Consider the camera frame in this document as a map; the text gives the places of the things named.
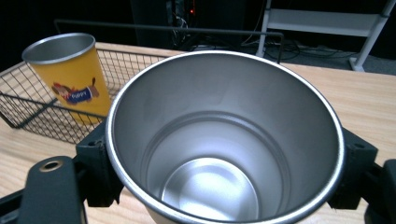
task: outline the wire basket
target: wire basket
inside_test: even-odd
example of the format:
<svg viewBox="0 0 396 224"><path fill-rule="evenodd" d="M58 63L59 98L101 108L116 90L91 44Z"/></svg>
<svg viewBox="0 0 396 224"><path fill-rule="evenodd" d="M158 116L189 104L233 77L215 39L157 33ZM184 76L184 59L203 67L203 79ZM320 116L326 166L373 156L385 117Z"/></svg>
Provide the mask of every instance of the wire basket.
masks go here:
<svg viewBox="0 0 396 224"><path fill-rule="evenodd" d="M131 77L166 57L99 48L97 53L111 100ZM77 123L70 112L89 121ZM63 107L28 63L0 73L0 116L12 128L72 144L106 119Z"/></svg>

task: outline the wooden table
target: wooden table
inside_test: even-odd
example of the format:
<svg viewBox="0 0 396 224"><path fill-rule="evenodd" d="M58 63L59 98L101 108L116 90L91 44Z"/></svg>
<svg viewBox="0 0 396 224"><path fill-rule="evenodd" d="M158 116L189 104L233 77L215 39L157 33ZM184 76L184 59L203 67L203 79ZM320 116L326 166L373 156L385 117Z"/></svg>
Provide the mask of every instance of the wooden table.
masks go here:
<svg viewBox="0 0 396 224"><path fill-rule="evenodd" d="M101 43L97 47L164 56L179 53ZM379 148L376 158L378 164L396 158L396 77L287 63L283 65L306 78L323 93L344 127ZM22 189L28 170L38 161L60 155L74 157L75 154L74 145L10 129L0 120L0 197ZM358 210L332 210L325 203L301 223L364 223L366 206L367 203L361 201ZM89 223L153 223L145 206L126 189L121 194L119 205L86 208Z"/></svg>

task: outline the stainless steel cup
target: stainless steel cup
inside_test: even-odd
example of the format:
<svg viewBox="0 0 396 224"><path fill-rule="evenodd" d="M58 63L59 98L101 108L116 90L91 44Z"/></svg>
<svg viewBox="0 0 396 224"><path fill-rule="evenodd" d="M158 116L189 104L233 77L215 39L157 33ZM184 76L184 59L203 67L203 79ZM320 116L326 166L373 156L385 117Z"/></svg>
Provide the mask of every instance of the stainless steel cup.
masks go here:
<svg viewBox="0 0 396 224"><path fill-rule="evenodd" d="M264 59L187 53L116 97L110 160L158 223L295 222L335 190L341 125L306 80Z"/></svg>

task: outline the yellow cup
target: yellow cup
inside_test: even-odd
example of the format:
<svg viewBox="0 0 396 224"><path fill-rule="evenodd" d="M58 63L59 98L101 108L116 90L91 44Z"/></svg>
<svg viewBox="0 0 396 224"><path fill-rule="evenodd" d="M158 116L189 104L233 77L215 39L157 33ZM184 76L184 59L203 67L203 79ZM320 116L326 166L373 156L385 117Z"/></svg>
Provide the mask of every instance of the yellow cup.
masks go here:
<svg viewBox="0 0 396 224"><path fill-rule="evenodd" d="M22 53L65 108L107 116L111 102L92 35L55 35L35 42ZM97 118L71 112L79 123Z"/></svg>

